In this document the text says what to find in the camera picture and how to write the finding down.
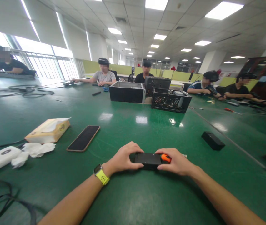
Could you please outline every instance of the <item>screwdriver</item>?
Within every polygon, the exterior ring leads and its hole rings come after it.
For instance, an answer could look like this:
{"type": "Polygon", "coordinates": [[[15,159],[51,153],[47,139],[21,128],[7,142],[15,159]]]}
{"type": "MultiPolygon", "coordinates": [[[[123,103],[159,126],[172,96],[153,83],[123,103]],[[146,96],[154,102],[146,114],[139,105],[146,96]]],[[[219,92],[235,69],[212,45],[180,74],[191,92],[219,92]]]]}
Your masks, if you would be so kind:
{"type": "Polygon", "coordinates": [[[231,111],[232,113],[237,113],[237,112],[235,112],[235,111],[233,111],[233,110],[231,110],[231,109],[229,109],[229,108],[224,108],[226,111],[231,111]]]}

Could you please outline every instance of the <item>person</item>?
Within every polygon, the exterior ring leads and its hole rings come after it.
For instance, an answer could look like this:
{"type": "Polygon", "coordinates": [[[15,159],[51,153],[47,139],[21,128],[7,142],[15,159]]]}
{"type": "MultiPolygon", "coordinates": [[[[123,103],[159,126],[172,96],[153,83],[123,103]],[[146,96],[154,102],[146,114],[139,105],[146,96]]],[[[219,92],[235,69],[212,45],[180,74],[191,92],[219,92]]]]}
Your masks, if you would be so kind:
{"type": "Polygon", "coordinates": [[[193,82],[187,89],[187,93],[189,94],[207,94],[207,95],[213,95],[218,100],[222,101],[226,99],[226,96],[221,96],[215,88],[213,87],[213,82],[216,82],[219,80],[219,75],[216,71],[208,71],[204,73],[203,80],[197,80],[193,82]]]}
{"type": "Polygon", "coordinates": [[[5,70],[6,73],[30,75],[31,71],[29,68],[21,61],[14,59],[10,51],[7,51],[5,48],[0,46],[0,70],[5,70]]]}
{"type": "Polygon", "coordinates": [[[110,63],[106,58],[99,58],[98,63],[101,70],[97,71],[90,79],[72,79],[74,83],[95,83],[98,82],[98,86],[112,85],[116,82],[116,77],[113,72],[109,71],[110,63]]]}
{"type": "MultiPolygon", "coordinates": [[[[130,161],[129,155],[135,152],[143,153],[144,151],[134,142],[121,147],[109,161],[95,168],[95,172],[99,174],[98,177],[94,174],[91,175],[60,201],[38,225],[80,224],[104,184],[109,181],[108,177],[110,178],[116,172],[137,170],[143,167],[141,163],[132,163],[130,161]]],[[[266,225],[260,217],[213,180],[199,166],[191,163],[177,149],[163,148],[157,150],[156,153],[167,154],[172,159],[170,164],[159,165],[158,170],[169,171],[180,176],[190,176],[210,200],[226,224],[266,225]]]]}
{"type": "Polygon", "coordinates": [[[135,83],[145,83],[146,77],[153,77],[154,75],[149,73],[149,71],[152,68],[152,62],[149,59],[142,60],[142,71],[143,73],[140,73],[136,76],[134,82],[135,83]]]}
{"type": "Polygon", "coordinates": [[[263,102],[266,104],[265,100],[257,99],[252,94],[249,93],[248,88],[245,86],[251,80],[254,80],[256,76],[253,73],[244,73],[237,76],[236,83],[230,84],[226,87],[225,96],[227,99],[234,98],[236,100],[249,99],[254,102],[263,102]]]}

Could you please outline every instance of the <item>smartwatch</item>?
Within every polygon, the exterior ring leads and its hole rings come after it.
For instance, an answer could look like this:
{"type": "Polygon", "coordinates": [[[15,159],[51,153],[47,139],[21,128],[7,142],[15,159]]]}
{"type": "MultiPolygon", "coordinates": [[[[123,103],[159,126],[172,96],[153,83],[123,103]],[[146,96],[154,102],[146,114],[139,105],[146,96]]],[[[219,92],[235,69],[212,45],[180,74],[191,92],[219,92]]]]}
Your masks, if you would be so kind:
{"type": "Polygon", "coordinates": [[[103,168],[102,168],[102,165],[101,165],[101,164],[98,164],[98,165],[94,168],[93,172],[94,172],[94,175],[95,175],[96,177],[98,177],[99,180],[103,183],[103,185],[106,185],[106,184],[109,182],[110,178],[107,177],[107,176],[104,174],[104,171],[103,171],[103,168]]]}

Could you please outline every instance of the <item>black t-shirt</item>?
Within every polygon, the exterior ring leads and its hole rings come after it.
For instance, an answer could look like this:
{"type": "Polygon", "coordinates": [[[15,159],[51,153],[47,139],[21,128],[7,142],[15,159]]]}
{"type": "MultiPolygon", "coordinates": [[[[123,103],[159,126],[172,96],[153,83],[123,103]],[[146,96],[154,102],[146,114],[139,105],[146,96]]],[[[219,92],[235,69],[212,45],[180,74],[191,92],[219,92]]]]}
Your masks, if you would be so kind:
{"type": "Polygon", "coordinates": [[[225,92],[230,92],[231,94],[249,94],[249,90],[246,86],[241,86],[239,89],[237,89],[236,84],[230,84],[226,87],[225,92]]]}
{"type": "Polygon", "coordinates": [[[12,71],[13,68],[23,69],[20,74],[28,74],[29,72],[29,68],[16,59],[11,59],[11,62],[9,64],[6,64],[5,62],[0,62],[0,69],[4,69],[5,71],[12,71]]]}
{"type": "Polygon", "coordinates": [[[144,77],[143,77],[143,73],[138,74],[138,75],[136,76],[134,82],[135,82],[135,83],[144,83],[144,82],[145,82],[145,79],[144,79],[144,77]]]}

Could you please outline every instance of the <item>yellow watch strap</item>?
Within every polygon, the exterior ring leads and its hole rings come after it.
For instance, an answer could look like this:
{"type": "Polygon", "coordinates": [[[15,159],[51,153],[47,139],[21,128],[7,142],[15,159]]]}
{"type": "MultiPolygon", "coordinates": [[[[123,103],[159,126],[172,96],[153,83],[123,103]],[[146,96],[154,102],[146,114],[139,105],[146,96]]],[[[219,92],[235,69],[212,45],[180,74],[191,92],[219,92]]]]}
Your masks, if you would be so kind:
{"type": "Polygon", "coordinates": [[[107,177],[107,176],[104,174],[103,169],[101,169],[101,170],[96,174],[96,176],[100,179],[100,181],[103,183],[103,185],[106,185],[106,184],[109,182],[109,180],[110,180],[110,178],[107,177]]]}

